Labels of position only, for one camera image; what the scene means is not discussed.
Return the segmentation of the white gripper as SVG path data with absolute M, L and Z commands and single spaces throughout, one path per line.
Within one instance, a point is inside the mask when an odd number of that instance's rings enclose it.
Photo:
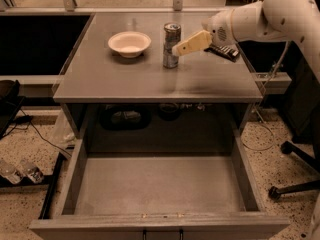
M 231 13 L 232 11 L 221 11 L 214 16 L 203 19 L 201 24 L 204 30 L 174 45 L 172 54 L 174 56 L 184 56 L 207 49 L 212 42 L 216 46 L 235 44 L 236 39 L 231 27 Z

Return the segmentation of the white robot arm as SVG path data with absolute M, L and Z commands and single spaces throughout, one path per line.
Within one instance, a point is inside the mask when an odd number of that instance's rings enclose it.
M 183 56 L 211 44 L 292 41 L 320 78 L 320 11 L 315 0 L 261 0 L 221 11 L 204 19 L 202 27 L 174 45 L 172 53 Z

